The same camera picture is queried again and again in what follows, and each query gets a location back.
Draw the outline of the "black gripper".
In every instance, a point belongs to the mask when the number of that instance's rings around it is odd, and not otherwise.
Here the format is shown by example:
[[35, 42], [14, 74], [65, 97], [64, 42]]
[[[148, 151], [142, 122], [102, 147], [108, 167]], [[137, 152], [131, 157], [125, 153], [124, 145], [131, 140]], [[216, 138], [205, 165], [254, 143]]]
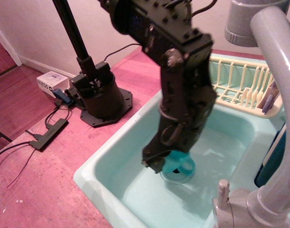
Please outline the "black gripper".
[[162, 102], [158, 133], [142, 150], [141, 163], [159, 173], [174, 149], [189, 150], [198, 141], [216, 100], [207, 55], [191, 66], [177, 49], [165, 53], [161, 68]]

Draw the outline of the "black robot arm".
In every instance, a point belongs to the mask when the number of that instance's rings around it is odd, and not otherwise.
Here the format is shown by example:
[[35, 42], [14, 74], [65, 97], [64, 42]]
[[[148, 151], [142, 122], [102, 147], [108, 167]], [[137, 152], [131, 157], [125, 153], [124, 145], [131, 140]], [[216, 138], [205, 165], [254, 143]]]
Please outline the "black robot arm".
[[[160, 66], [162, 100], [155, 136], [142, 151], [142, 164], [156, 173], [190, 175], [190, 149], [197, 142], [216, 100], [209, 74], [213, 41], [192, 27], [188, 0], [102, 0], [112, 25], [131, 36]], [[81, 68], [67, 91], [82, 109], [81, 118], [98, 127], [114, 123], [131, 109], [131, 94], [115, 82], [107, 62], [87, 53], [66, 0], [54, 1]]]

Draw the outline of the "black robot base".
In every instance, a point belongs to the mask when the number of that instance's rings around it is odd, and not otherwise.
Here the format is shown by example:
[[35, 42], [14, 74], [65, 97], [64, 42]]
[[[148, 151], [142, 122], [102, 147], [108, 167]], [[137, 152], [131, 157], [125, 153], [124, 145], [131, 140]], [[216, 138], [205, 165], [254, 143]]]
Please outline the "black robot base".
[[80, 73], [71, 79], [65, 94], [81, 110], [80, 118], [97, 128], [117, 123], [132, 109], [132, 93], [119, 88], [107, 62], [76, 58]]

